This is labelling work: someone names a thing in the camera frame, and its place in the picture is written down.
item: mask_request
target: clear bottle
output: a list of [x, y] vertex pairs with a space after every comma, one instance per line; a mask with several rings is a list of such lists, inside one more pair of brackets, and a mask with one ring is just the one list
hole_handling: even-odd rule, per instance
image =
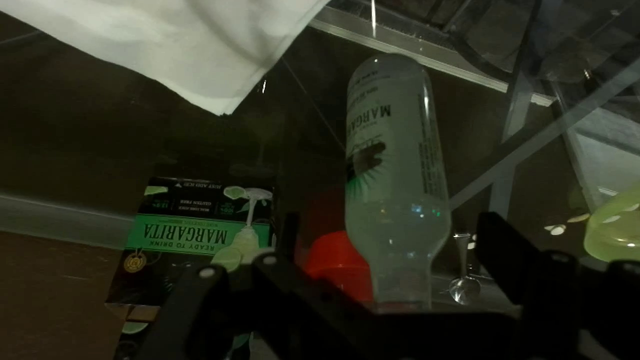
[[349, 85], [347, 230], [369, 261], [375, 306], [431, 308], [431, 267], [450, 234], [449, 191], [426, 70], [367, 61]]

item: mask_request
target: metal rod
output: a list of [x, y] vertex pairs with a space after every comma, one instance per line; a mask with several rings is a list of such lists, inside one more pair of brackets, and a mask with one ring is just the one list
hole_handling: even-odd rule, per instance
[[132, 216], [0, 194], [0, 233], [122, 248]]
[[489, 189], [498, 179], [501, 172], [524, 162], [526, 159], [536, 154], [540, 149], [550, 145], [555, 139], [558, 139], [565, 126], [577, 126], [595, 108], [600, 108], [613, 97], [636, 85], [638, 80], [640, 80], [640, 58], [632, 61], [626, 68], [616, 73], [610, 80], [602, 83], [600, 88], [597, 88], [591, 97], [587, 97], [574, 108], [565, 113], [552, 125], [524, 130], [513, 137], [508, 143], [504, 143], [498, 149], [498, 153], [491, 159], [489, 167], [482, 167], [476, 172], [474, 180], [469, 182], [458, 194], [453, 197], [453, 203], [450, 203], [453, 208], [454, 210], [460, 208], [465, 203], [469, 203], [470, 198], [480, 194], [484, 189]]
[[[513, 80], [507, 90], [508, 106], [504, 113], [504, 125], [502, 125], [502, 143], [519, 134], [524, 125], [526, 125], [526, 114], [530, 108], [530, 98], [533, 98], [533, 85], [528, 79], [533, 79], [533, 65], [544, 58], [544, 45], [549, 38], [549, 32], [544, 32], [542, 19], [550, 10], [550, 0], [536, 0], [533, 6], [533, 15], [528, 19], [523, 45], [519, 48], [519, 58], [513, 70]], [[510, 198], [513, 198], [513, 187], [514, 187], [514, 172], [517, 169], [507, 169], [501, 172], [492, 187], [492, 197], [491, 197], [491, 210], [508, 216], [510, 208]]]
[[10, 51], [10, 48], [17, 48], [17, 47], [34, 45], [34, 42], [45, 40], [45, 38], [47, 38], [45, 32], [19, 35], [15, 38], [0, 40], [0, 51]]
[[491, 4], [491, 0], [465, 0], [442, 31], [466, 35], [487, 15]]
[[[359, 15], [353, 15], [353, 6], [344, 6], [350, 3], [338, 3], [327, 6], [319, 16], [311, 23], [312, 29], [332, 35], [336, 38], [344, 38], [356, 42], [361, 47], [379, 51], [379, 52], [396, 52], [413, 56], [426, 68], [463, 79], [466, 83], [474, 83], [484, 88], [492, 88], [498, 93], [507, 93], [508, 85], [504, 80], [492, 79], [478, 70], [482, 65], [469, 65], [465, 52], [466, 42], [457, 42], [460, 36], [449, 36], [439, 32], [434, 27], [421, 25], [417, 21], [406, 21], [395, 16], [395, 13], [379, 9], [376, 21], [379, 31], [376, 38], [371, 36], [371, 21]], [[536, 90], [533, 102], [540, 106], [550, 106], [555, 100]]]

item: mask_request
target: white sheet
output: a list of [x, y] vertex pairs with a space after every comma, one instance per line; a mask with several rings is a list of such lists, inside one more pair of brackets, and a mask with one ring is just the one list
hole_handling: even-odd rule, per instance
[[231, 114], [327, 0], [0, 0], [96, 58]]

